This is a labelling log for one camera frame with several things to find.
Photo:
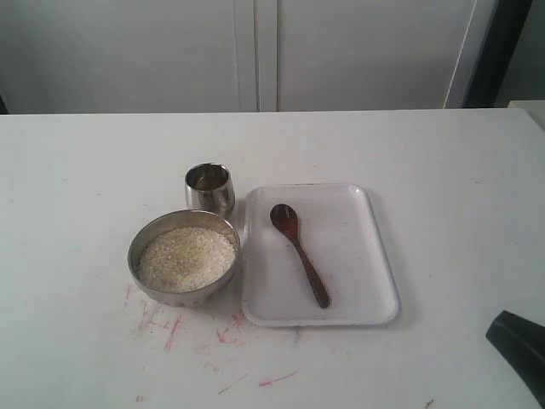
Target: white tray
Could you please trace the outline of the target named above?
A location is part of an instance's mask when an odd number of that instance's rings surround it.
[[[286,203],[299,216],[303,249],[325,283],[321,309],[293,245],[270,211]],[[364,189],[348,183],[259,187],[246,199],[243,311],[257,325],[379,325],[399,298]]]

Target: uncooked rice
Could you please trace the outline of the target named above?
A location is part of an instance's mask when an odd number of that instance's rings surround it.
[[[232,265],[235,249],[208,228],[176,228],[144,250],[140,281],[158,291],[185,292],[212,284]]]

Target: cabinet door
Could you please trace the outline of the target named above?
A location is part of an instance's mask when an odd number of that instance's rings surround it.
[[[256,0],[260,22],[271,3],[276,108],[321,111],[443,107],[477,1]],[[261,75],[267,55],[258,49]],[[274,77],[263,75],[260,95]]]
[[[0,3],[13,113],[255,110],[252,0]]]

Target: steel bowl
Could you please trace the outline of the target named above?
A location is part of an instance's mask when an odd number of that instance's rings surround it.
[[[157,236],[174,230],[175,228],[209,228],[210,230],[222,234],[235,249],[235,259],[232,262],[231,267],[213,283],[193,291],[166,292],[154,290],[153,288],[144,285],[138,277],[142,252],[155,238],[157,238]],[[237,271],[239,258],[240,239],[238,238],[237,231],[225,219],[214,213],[203,210],[179,210],[149,222],[140,230],[140,232],[138,232],[138,234],[136,234],[130,244],[129,254],[127,256],[129,269],[136,285],[138,285],[138,287],[150,298],[173,307],[193,307],[202,304],[212,295],[212,293],[218,291],[231,280]]]

